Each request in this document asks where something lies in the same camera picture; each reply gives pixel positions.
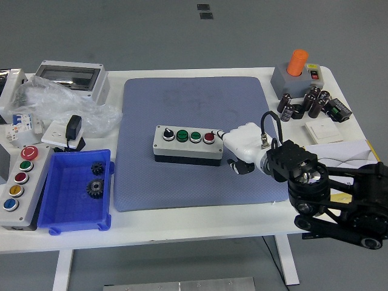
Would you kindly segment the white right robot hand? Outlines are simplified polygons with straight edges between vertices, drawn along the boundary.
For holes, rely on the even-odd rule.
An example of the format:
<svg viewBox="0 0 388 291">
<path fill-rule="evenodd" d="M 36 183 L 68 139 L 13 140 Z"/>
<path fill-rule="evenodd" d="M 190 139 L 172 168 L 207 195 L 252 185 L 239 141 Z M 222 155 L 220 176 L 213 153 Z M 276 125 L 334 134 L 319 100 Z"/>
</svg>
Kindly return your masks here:
<svg viewBox="0 0 388 291">
<path fill-rule="evenodd" d="M 267 151 L 270 149 L 272 138 L 262 133 L 261 128 L 249 122 L 230 132 L 218 130 L 216 132 L 224 146 L 235 156 L 236 161 L 228 159 L 227 163 L 238 175 L 246 175 L 256 168 L 269 175 Z"/>
</svg>

